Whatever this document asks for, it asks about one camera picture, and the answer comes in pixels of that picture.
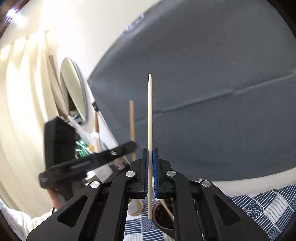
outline white sleeve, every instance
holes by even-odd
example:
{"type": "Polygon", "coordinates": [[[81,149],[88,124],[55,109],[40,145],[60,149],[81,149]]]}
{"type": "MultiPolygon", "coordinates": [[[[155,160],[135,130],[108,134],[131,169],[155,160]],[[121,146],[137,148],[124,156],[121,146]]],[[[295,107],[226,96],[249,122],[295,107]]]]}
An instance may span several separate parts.
{"type": "Polygon", "coordinates": [[[8,208],[1,199],[0,210],[13,231],[22,241],[25,241],[28,234],[52,214],[51,210],[38,218],[31,219],[26,213],[8,208]]]}

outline round mirror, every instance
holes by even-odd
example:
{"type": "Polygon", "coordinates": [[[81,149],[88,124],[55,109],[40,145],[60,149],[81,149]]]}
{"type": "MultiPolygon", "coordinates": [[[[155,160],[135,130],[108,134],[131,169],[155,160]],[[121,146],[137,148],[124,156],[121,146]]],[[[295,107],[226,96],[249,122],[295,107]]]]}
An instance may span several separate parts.
{"type": "Polygon", "coordinates": [[[70,115],[81,126],[87,122],[88,105],[83,78],[77,65],[64,58],[61,64],[61,83],[70,115]]]}

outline dark bowl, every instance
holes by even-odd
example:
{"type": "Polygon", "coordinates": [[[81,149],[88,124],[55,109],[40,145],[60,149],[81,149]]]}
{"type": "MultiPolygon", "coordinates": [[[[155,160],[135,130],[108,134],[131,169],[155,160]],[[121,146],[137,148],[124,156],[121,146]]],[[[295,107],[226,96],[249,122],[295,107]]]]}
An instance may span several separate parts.
{"type": "MultiPolygon", "coordinates": [[[[165,199],[165,203],[167,204],[169,210],[173,214],[173,206],[172,206],[171,199],[165,199]]],[[[155,204],[152,210],[152,219],[155,225],[159,227],[160,230],[165,232],[171,238],[175,239],[174,223],[171,220],[168,213],[166,212],[166,210],[164,209],[164,207],[162,206],[162,204],[160,203],[160,201],[158,201],[155,204]]]]}

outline person's hand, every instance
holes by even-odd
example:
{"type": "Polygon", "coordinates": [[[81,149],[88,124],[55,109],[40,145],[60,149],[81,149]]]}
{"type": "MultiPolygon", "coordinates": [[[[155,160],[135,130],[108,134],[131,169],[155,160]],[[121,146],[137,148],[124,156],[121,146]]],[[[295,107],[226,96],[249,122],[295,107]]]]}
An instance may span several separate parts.
{"type": "Polygon", "coordinates": [[[50,195],[50,198],[52,199],[52,204],[54,205],[55,209],[58,210],[62,207],[62,205],[59,202],[59,197],[57,195],[57,192],[55,190],[47,189],[48,194],[50,195]]]}

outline white curtain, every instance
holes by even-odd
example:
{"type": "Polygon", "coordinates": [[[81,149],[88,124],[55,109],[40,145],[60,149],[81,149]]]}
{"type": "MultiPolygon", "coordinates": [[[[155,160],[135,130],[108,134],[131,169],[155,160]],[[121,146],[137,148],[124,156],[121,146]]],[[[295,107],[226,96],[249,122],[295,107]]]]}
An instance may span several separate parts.
{"type": "Polygon", "coordinates": [[[45,169],[44,123],[58,116],[55,77],[44,32],[0,51],[0,197],[31,217],[52,208],[38,174],[45,169]]]}

